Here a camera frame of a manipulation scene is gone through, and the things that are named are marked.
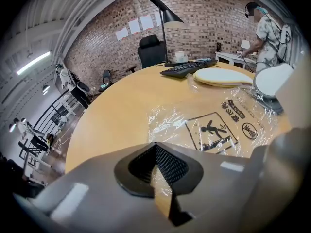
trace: paper sheet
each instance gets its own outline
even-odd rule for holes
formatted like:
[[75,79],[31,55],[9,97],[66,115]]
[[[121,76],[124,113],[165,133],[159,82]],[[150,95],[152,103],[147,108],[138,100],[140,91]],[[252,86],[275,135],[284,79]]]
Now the paper sheet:
[[121,29],[120,31],[116,31],[116,36],[117,36],[118,41],[122,40],[125,37],[128,37],[127,28],[125,27]]
[[143,30],[152,29],[154,27],[154,24],[152,22],[152,19],[151,19],[150,15],[146,15],[146,16],[140,17],[140,21],[141,21]]
[[130,26],[131,34],[136,34],[140,32],[140,26],[139,26],[138,19],[129,21],[128,25]]
[[156,19],[156,24],[158,26],[161,26],[161,17],[160,17],[159,11],[155,11],[155,19]]

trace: patterned shirt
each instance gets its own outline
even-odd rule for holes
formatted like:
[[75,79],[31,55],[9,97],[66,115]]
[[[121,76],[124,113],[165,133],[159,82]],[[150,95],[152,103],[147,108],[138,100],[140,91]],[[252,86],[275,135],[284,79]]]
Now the patterned shirt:
[[266,67],[274,67],[278,64],[276,53],[279,47],[278,39],[281,38],[280,28],[279,24],[269,14],[263,16],[259,21],[256,35],[264,42],[259,50],[258,64],[264,62]]
[[61,70],[59,75],[62,83],[67,83],[67,88],[69,91],[72,91],[75,88],[75,85],[73,85],[73,81],[70,78],[69,71],[66,69]]
[[27,125],[26,122],[18,122],[17,127],[21,134],[26,134],[26,138],[28,141],[31,141],[33,137],[35,136],[34,131]]

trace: black keyboard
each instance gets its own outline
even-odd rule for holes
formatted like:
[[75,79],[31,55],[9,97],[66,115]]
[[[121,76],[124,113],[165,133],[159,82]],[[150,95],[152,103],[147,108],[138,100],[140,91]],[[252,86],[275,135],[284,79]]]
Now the black keyboard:
[[184,78],[188,73],[195,73],[199,69],[208,68],[214,64],[216,64],[218,61],[213,60],[207,60],[207,61],[198,61],[198,62],[189,62],[182,64],[177,67],[173,67],[170,69],[167,69],[165,71],[160,72],[162,75],[166,76],[172,76],[176,78]]

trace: black mesh grille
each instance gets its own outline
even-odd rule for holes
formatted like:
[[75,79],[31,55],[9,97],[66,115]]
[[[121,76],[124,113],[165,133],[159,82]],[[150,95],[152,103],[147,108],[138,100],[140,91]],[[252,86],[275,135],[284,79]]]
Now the black mesh grille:
[[152,170],[156,164],[170,186],[181,179],[188,171],[186,162],[158,145],[153,146],[132,160],[129,164],[129,171],[140,180],[150,183]]
[[188,171],[186,162],[168,153],[159,146],[156,147],[156,164],[169,185],[182,178]]
[[156,164],[156,151],[154,147],[148,149],[141,155],[137,156],[129,164],[129,171],[131,174],[141,179],[146,183],[151,181],[151,173]]

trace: person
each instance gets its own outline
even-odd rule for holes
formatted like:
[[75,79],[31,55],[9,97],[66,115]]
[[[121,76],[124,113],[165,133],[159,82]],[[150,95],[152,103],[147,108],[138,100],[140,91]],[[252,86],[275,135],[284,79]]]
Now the person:
[[67,123],[67,121],[68,121],[68,119],[66,116],[61,116],[60,117],[60,123],[58,124],[58,128],[61,129],[65,125],[65,123]]
[[46,155],[49,154],[50,148],[48,147],[48,145],[45,142],[41,141],[35,135],[35,132],[33,131],[33,129],[29,127],[26,122],[21,122],[17,118],[14,118],[13,122],[17,125],[21,133],[22,140],[27,138],[28,141],[30,141],[31,144],[34,145],[36,148],[40,149],[41,151],[46,152]]
[[77,76],[68,69],[64,69],[60,64],[56,66],[56,72],[59,74],[59,77],[62,81],[62,88],[64,89],[64,87],[67,87],[71,94],[82,104],[86,110],[91,102],[89,101],[87,95],[79,89],[79,80]]
[[34,128],[34,126],[31,125],[25,118],[22,118],[22,119],[21,119],[21,122],[26,123],[26,124],[34,131],[34,133],[37,134],[38,136],[40,136],[40,137],[45,137],[45,134],[44,134],[44,133],[42,133],[42,132],[39,131],[39,130],[36,130],[36,129]]
[[277,51],[280,44],[281,27],[268,11],[257,3],[251,2],[247,4],[246,8],[248,10],[248,14],[245,13],[246,17],[253,19],[258,26],[255,33],[256,40],[249,49],[242,52],[242,58],[259,50],[256,72],[267,67],[275,67],[279,63]]

